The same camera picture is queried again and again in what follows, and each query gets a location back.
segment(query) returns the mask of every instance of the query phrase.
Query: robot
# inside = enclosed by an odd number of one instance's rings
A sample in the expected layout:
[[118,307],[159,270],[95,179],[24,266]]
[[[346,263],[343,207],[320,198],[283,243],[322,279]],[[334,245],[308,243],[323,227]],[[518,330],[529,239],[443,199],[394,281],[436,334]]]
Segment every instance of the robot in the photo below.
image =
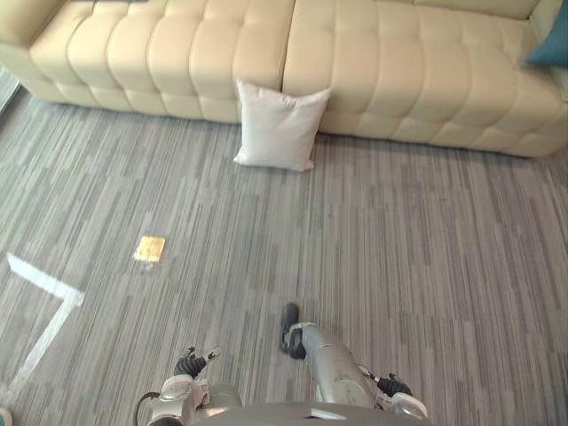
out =
[[315,381],[316,402],[242,406],[232,385],[209,385],[200,372],[218,357],[218,348],[197,357],[189,348],[160,392],[148,392],[136,405],[133,425],[145,399],[153,402],[146,426],[430,426],[424,404],[394,374],[376,377],[358,365],[335,336],[299,321],[299,308],[287,304],[280,322],[280,349],[305,359]]

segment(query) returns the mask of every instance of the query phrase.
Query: gray striped carpet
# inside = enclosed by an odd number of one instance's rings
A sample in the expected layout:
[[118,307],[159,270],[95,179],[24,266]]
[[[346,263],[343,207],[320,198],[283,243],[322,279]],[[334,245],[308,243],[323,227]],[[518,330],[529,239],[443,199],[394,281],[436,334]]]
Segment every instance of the gray striped carpet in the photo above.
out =
[[[177,356],[219,344],[248,404],[309,400],[280,308],[398,372],[436,425],[568,422],[568,153],[546,161],[318,136],[313,172],[248,169],[240,128],[43,103],[0,117],[0,382],[85,293],[12,402],[16,426],[124,425]],[[150,271],[141,235],[167,239]]]
[[16,92],[18,80],[0,65],[0,114]]

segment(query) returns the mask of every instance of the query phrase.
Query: small yellow object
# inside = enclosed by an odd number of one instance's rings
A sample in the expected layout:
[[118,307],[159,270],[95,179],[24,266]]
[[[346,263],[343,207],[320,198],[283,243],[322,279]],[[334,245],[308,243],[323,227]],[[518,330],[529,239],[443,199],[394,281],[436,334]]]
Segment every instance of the small yellow object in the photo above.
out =
[[160,262],[162,258],[163,246],[166,244],[165,238],[160,237],[142,237],[136,253],[134,253],[134,260],[140,262],[148,262],[155,264]]

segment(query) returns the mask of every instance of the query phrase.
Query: tufted sofa cushion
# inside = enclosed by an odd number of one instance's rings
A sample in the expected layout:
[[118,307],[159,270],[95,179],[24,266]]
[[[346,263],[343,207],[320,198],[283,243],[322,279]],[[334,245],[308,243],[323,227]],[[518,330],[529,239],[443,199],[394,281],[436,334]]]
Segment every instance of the tufted sofa cushion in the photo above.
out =
[[236,78],[281,87],[293,5],[71,1],[12,69],[46,100],[238,122]]
[[373,0],[296,0],[283,90],[332,88],[320,129],[539,156],[568,142],[528,21]]

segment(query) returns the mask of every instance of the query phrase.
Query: sofa seat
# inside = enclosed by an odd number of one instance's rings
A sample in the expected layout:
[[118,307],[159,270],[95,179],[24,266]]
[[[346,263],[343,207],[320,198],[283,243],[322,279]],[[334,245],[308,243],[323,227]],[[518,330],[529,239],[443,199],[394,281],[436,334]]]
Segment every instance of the sofa seat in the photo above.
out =
[[235,78],[281,88],[293,6],[294,0],[70,1],[29,58],[12,68],[46,100],[238,122]]
[[527,20],[374,0],[296,0],[283,91],[332,88],[320,130],[541,156],[567,105],[528,67]]

